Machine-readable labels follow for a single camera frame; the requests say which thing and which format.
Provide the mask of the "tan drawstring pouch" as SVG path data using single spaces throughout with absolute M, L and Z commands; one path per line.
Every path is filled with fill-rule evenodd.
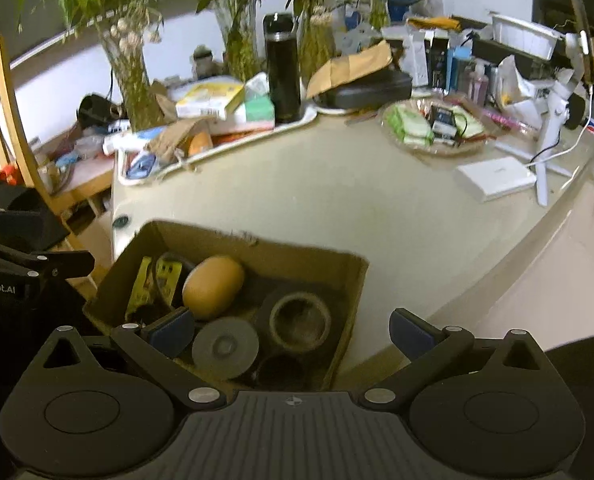
M 184 157 L 183 146 L 195 134 L 206 131 L 208 123 L 208 117 L 180 119 L 167 125 L 162 133 L 150 140 L 145 150 L 154 154 L 160 162 L 174 162 L 178 158 L 175 153 L 181 152 L 181 157 Z

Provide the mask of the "blue face mask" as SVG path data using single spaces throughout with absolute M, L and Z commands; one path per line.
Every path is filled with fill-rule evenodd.
M 126 167 L 126 178 L 128 180 L 143 180 L 150 176 L 157 163 L 154 154 L 138 154 L 129 162 Z

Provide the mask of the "black thermos bottle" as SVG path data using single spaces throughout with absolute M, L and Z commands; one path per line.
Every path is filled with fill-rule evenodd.
M 262 24 L 275 121 L 296 122 L 301 117 L 298 22 L 290 13 L 272 13 L 265 15 Z

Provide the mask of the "yellow white medicine box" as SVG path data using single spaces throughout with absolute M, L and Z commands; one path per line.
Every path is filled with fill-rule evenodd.
M 245 87 L 238 81 L 201 81 L 175 103 L 179 118 L 216 117 L 225 120 L 244 102 Z

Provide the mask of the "yellow adapter box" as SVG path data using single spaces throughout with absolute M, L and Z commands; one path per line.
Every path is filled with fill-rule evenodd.
M 152 257 L 143 257 L 140 262 L 137 276 L 133 282 L 131 293 L 124 319 L 132 322 L 137 317 L 137 310 L 140 307 L 152 303 Z

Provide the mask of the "glass plate with snacks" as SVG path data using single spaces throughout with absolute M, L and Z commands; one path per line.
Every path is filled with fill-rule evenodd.
M 500 135 L 479 106 L 450 96 L 388 104 L 379 111 L 379 123 L 398 148 L 438 157 L 478 153 Z

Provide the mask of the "white serving tray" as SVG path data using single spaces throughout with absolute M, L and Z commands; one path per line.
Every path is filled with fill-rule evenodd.
M 116 180 L 124 186 L 139 186 L 150 185 L 159 182 L 166 178 L 169 174 L 174 174 L 175 171 L 193 170 L 200 162 L 206 162 L 209 159 L 218 157 L 228 151 L 234 151 L 236 148 L 242 148 L 244 145 L 253 144 L 261 140 L 278 136 L 291 130 L 297 130 L 310 125 L 314 119 L 318 117 L 318 109 L 312 103 L 306 104 L 303 110 L 302 117 L 298 122 L 292 122 L 287 125 L 279 125 L 272 129 L 261 131 L 247 131 L 236 133 L 213 133 L 211 129 L 206 130 L 210 136 L 212 145 L 202 148 L 198 153 L 193 155 L 184 155 L 181 157 L 181 152 L 176 152 L 178 156 L 174 162 L 160 162 L 157 158 L 155 168 L 152 170 L 150 176 L 143 180 L 128 180 L 126 178 L 126 167 L 129 162 L 138 154 L 150 154 L 145 150 L 146 144 L 163 132 L 163 127 L 157 127 L 137 134 L 125 134 L 121 138 L 120 146 L 116 149 Z

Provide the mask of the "small black round cap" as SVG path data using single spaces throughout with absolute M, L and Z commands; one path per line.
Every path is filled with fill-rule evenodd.
M 118 216 L 117 218 L 114 218 L 114 220 L 112 220 L 111 225 L 114 229 L 122 229 L 125 226 L 127 226 L 129 222 L 129 217 L 124 214 L 123 216 Z

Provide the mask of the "brown paper envelope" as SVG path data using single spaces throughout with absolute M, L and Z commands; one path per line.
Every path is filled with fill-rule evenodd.
M 383 70 L 392 63 L 386 40 L 362 52 L 331 58 L 310 78 L 306 87 L 308 99 Z

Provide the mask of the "green tissue pack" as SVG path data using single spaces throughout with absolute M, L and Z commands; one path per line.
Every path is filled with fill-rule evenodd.
M 274 104 L 268 94 L 254 96 L 244 103 L 246 122 L 275 122 Z

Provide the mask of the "amber tape roll with dog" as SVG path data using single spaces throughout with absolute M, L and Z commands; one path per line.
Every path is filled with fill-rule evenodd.
M 183 289 L 184 306 L 196 320 L 209 321 L 225 312 L 245 283 L 245 269 L 229 256 L 212 256 L 188 274 Z

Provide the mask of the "wooden chair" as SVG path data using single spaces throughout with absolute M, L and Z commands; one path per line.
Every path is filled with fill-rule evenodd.
M 6 165 L 14 165 L 19 170 L 21 182 L 38 191 L 50 211 L 56 214 L 60 223 L 66 228 L 67 236 L 62 244 L 70 250 L 83 250 L 83 244 L 65 224 L 40 177 L 38 164 L 22 128 L 12 85 L 9 56 L 3 36 L 0 34 L 0 173 Z

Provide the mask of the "black tape roll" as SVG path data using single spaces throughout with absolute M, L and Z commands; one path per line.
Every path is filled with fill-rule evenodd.
M 293 356 L 322 352 L 333 335 L 334 302 L 318 286 L 278 286 L 262 302 L 257 330 L 268 346 Z

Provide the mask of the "brown cardboard box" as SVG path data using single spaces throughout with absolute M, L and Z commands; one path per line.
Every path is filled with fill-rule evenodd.
M 173 252 L 192 263 L 215 255 L 238 260 L 254 278 L 327 287 L 346 303 L 331 356 L 314 361 L 310 388 L 324 390 L 334 382 L 353 332 L 368 261 L 351 252 L 284 244 L 249 233 L 224 232 L 167 220 L 152 220 L 142 226 L 114 262 L 98 286 L 96 296 L 83 308 L 85 316 L 103 334 L 124 322 L 124 312 L 144 257 Z

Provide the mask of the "black zip case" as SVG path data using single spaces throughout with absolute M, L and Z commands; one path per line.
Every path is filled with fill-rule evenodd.
M 384 68 L 327 90 L 316 96 L 314 102 L 338 110 L 379 108 L 387 103 L 408 100 L 412 95 L 412 83 L 409 74 Z

